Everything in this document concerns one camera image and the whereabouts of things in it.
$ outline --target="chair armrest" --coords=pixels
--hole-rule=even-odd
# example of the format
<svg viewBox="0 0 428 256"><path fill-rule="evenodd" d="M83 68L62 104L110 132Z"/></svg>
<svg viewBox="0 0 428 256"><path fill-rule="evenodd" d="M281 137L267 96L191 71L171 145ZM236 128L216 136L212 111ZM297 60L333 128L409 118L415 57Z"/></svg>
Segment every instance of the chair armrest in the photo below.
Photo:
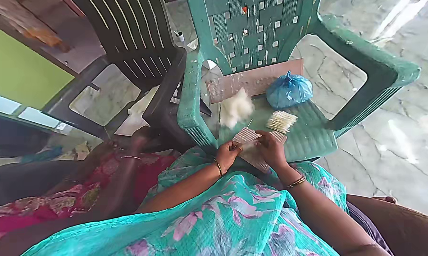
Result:
<svg viewBox="0 0 428 256"><path fill-rule="evenodd" d="M218 143L200 115L202 53L194 50L187 55L184 83L178 110L178 124L205 152L214 154Z"/></svg>
<svg viewBox="0 0 428 256"><path fill-rule="evenodd" d="M367 73L365 84L328 123L333 130L358 124L400 87L412 83L420 75L421 68L416 64L391 55L342 28L333 15L319 17L310 32Z"/></svg>
<svg viewBox="0 0 428 256"><path fill-rule="evenodd" d="M176 90L184 75L187 52L184 48L177 47L176 49L177 53L172 60L172 65L165 74L156 94L143 113L143 119L148 123L149 121L152 122L152 119L158 119L158 115L165 114L166 107L169 105L174 90Z"/></svg>
<svg viewBox="0 0 428 256"><path fill-rule="evenodd" d="M170 99L184 75L187 58L187 52L184 48L177 47L176 50L176 56L171 61L172 65L144 111L143 119L152 127L159 127L161 135L169 140L174 140L172 142L173 148L183 153L195 144L188 134L179 127L175 116L170 114L172 108L174 109Z"/></svg>
<svg viewBox="0 0 428 256"><path fill-rule="evenodd" d="M64 86L43 107L42 112L96 137L102 139L108 138L102 125L74 112L69 108L69 105L87 86L98 89L97 86L92 84L92 81L110 64L106 55L98 57L78 77L72 79L72 81Z"/></svg>

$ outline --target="woman's hand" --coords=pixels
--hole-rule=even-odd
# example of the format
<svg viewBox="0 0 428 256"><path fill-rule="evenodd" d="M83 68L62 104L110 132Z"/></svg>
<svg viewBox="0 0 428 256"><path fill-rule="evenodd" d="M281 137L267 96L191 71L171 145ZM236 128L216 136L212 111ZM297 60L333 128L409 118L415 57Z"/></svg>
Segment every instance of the woman's hand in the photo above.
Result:
<svg viewBox="0 0 428 256"><path fill-rule="evenodd" d="M93 160L98 162L102 159L103 156L113 152L117 148L118 144L115 141L107 140L98 144L92 151L88 154L86 159Z"/></svg>
<svg viewBox="0 0 428 256"><path fill-rule="evenodd" d="M288 166L284 144L278 142L269 132L257 130L255 133L262 136L257 138L258 149L266 163L274 170Z"/></svg>
<svg viewBox="0 0 428 256"><path fill-rule="evenodd" d="M145 144L157 136L155 129L150 126L143 126L135 131L130 137L130 148L142 148Z"/></svg>
<svg viewBox="0 0 428 256"><path fill-rule="evenodd" d="M236 156L241 153L241 151L241 143L232 140L225 142L217 149L217 156L215 159L222 169L222 174L227 173L236 159Z"/></svg>

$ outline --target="chair backrest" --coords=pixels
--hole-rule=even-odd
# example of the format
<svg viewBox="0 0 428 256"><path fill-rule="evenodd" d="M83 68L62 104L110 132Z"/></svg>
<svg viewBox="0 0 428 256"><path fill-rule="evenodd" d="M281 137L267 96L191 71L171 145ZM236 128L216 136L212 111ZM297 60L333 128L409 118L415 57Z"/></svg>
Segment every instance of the chair backrest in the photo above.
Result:
<svg viewBox="0 0 428 256"><path fill-rule="evenodd" d="M133 84L160 84L176 55L160 0L75 0L107 53Z"/></svg>
<svg viewBox="0 0 428 256"><path fill-rule="evenodd" d="M200 50L228 75L288 61L316 17L319 0L188 0L188 4Z"/></svg>

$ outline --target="chair seat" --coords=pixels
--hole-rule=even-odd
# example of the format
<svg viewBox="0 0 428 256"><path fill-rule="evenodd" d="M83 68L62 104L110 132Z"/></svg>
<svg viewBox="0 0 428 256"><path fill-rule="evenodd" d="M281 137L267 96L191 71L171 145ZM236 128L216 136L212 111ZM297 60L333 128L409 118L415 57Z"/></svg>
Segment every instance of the chair seat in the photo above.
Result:
<svg viewBox="0 0 428 256"><path fill-rule="evenodd" d="M255 105L255 110L248 120L237 123L232 130L226 126L219 129L219 145L231 140L243 127L249 124L251 119L253 121L249 128L272 131L265 127L266 122L274 112L265 95L252 97L252 102ZM286 133L287 140L284 147L287 162L308 160L336 151L337 143L334 131L325 128L328 119L313 102L308 100L285 109L285 111L298 117L297 122Z"/></svg>

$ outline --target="blue cloth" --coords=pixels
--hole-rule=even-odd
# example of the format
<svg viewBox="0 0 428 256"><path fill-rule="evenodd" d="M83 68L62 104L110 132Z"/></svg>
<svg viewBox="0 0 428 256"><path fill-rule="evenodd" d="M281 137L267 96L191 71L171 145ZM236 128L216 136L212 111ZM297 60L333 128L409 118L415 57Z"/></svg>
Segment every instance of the blue cloth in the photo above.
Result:
<svg viewBox="0 0 428 256"><path fill-rule="evenodd" d="M201 149L188 150L160 174L147 198L211 162ZM347 211L346 190L336 178L312 162L293 167ZM211 188L174 208L70 227L24 255L338 255L297 212L288 191L232 167Z"/></svg>

